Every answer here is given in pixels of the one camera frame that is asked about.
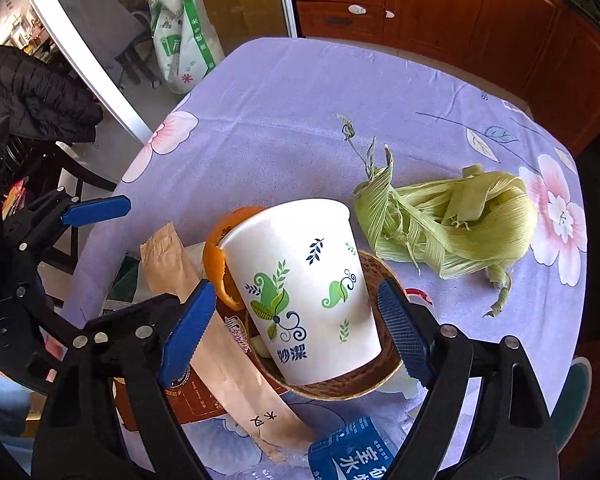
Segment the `brown paper chopstick sleeve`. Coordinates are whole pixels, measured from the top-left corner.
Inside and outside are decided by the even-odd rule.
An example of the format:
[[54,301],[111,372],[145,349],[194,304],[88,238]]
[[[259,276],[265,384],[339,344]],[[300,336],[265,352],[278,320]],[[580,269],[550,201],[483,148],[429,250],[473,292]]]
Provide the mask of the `brown paper chopstick sleeve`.
[[[140,246],[140,261],[154,295],[166,292],[185,301],[202,283],[171,223]],[[226,414],[274,462],[281,462],[285,452],[306,454],[314,432],[242,351],[219,313],[197,312],[194,319],[202,323],[204,333],[189,364]]]

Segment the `brown woven bowl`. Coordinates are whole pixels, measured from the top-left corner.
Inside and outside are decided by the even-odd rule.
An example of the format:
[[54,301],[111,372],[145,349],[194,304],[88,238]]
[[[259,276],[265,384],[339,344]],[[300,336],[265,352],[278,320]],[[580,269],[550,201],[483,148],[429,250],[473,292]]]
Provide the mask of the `brown woven bowl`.
[[291,385],[283,378],[273,358],[260,356],[257,352],[253,322],[246,323],[246,334],[250,337],[250,359],[276,385],[313,400],[352,400],[385,385],[401,367],[402,359],[379,312],[377,299],[379,285],[396,276],[385,263],[369,252],[361,250],[358,256],[372,319],[358,324],[351,324],[347,320],[341,322],[341,341],[329,346],[330,352],[326,359],[326,363],[336,370],[337,375],[320,382]]

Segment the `blue label plastic water bottle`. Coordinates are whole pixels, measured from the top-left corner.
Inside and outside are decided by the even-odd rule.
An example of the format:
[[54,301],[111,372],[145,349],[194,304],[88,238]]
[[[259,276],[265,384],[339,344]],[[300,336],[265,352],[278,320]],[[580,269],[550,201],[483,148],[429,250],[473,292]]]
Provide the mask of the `blue label plastic water bottle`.
[[382,428],[382,418],[363,416],[315,441],[308,461],[316,480],[382,479],[394,456],[396,446]]

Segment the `white paper cup green print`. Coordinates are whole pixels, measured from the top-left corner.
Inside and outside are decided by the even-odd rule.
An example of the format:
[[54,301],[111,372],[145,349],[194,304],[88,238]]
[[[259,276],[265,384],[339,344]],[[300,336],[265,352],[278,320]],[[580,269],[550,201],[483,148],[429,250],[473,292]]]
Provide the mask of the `white paper cup green print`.
[[337,375],[326,359],[341,322],[372,319],[349,208],[326,198],[270,207],[231,229],[219,248],[286,382]]

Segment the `green corn husk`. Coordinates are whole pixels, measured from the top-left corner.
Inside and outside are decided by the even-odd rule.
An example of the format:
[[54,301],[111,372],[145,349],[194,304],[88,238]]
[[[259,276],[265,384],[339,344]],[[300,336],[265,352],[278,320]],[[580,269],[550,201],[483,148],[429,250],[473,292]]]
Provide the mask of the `green corn husk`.
[[356,151],[366,179],[353,191],[353,211],[367,244],[382,260],[428,266],[442,280],[483,271],[498,291],[486,311],[501,314],[513,287],[509,269],[531,245],[538,212],[520,177],[465,167],[454,179],[393,185],[394,157],[374,162],[375,145]]

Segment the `teal trash bin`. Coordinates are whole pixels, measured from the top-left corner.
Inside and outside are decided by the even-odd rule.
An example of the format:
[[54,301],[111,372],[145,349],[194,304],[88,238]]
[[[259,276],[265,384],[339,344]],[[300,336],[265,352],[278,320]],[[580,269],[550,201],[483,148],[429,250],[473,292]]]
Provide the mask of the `teal trash bin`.
[[585,356],[576,356],[550,415],[558,453],[566,447],[580,424],[591,394],[592,377],[590,361]]

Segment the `red wooden kitchen cabinets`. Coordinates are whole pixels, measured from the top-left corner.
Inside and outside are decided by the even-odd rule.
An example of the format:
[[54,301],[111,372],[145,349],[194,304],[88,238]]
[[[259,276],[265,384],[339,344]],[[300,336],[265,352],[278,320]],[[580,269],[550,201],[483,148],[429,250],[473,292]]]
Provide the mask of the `red wooden kitchen cabinets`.
[[576,0],[294,0],[305,37],[451,65],[528,103],[573,154],[600,134],[600,22]]

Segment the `brown snack wrapper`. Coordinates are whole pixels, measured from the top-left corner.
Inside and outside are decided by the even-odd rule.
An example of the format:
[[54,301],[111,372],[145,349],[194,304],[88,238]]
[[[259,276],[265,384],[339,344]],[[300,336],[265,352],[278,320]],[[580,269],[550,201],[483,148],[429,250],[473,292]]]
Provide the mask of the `brown snack wrapper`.
[[[251,362],[264,374],[263,367],[257,363],[257,355],[249,347],[249,336],[257,333],[246,310],[234,311],[231,308],[218,305],[218,312],[230,330],[234,339],[248,356]],[[123,378],[114,378],[114,403],[122,419],[122,425],[130,431],[137,431],[138,427],[131,408],[128,389]],[[166,389],[166,397],[169,400],[172,411],[181,425],[190,422],[202,422],[210,418],[224,416],[226,411],[221,404],[212,396],[207,386],[189,367],[184,378],[175,387]]]

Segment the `black jacket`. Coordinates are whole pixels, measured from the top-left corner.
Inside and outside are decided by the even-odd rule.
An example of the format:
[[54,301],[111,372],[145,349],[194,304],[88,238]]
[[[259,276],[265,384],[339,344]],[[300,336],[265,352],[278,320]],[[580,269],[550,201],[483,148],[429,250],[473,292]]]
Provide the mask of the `black jacket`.
[[9,132],[48,142],[93,143],[104,118],[91,91],[15,47],[0,46],[0,118]]

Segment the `glass sliding door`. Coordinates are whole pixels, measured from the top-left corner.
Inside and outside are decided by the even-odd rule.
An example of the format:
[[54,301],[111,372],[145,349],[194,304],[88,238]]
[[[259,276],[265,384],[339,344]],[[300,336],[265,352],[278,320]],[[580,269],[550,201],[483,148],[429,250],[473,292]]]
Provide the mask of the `glass sliding door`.
[[245,42],[296,36],[292,0],[29,0],[70,67],[144,144]]

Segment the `white green plastic bag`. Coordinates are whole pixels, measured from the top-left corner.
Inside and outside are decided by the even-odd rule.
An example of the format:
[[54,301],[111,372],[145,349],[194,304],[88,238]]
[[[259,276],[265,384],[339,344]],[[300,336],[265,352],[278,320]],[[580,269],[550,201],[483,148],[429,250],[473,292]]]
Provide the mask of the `white green plastic bag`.
[[148,0],[150,31],[164,82],[191,92],[225,58],[204,0]]

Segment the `purple floral tablecloth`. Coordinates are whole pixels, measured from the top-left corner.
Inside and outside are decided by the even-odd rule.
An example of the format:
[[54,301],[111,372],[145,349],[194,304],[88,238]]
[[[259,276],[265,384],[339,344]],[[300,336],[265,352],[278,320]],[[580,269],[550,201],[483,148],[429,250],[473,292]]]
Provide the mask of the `purple floral tablecloth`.
[[443,281],[426,266],[394,273],[436,318],[467,336],[517,336],[545,400],[562,392],[584,304],[585,215],[568,150],[509,102],[440,70],[385,53],[309,39],[243,44],[193,88],[133,160],[118,192],[132,208],[91,232],[62,314],[96,318],[126,255],[165,224],[183,243],[204,240],[223,214],[325,197],[350,203],[365,177],[361,154],[392,155],[397,186],[457,177],[475,164],[521,177],[538,206],[530,250],[512,270],[502,312],[478,272]]

